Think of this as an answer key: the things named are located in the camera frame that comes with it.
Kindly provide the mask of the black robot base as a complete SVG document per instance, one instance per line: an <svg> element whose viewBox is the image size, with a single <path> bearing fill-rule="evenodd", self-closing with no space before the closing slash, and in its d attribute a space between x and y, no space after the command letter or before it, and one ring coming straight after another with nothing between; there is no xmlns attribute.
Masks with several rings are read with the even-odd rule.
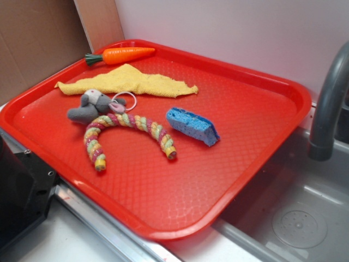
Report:
<svg viewBox="0 0 349 262"><path fill-rule="evenodd" d="M1 133L1 253L46 220L58 179L31 150L14 152Z"/></svg>

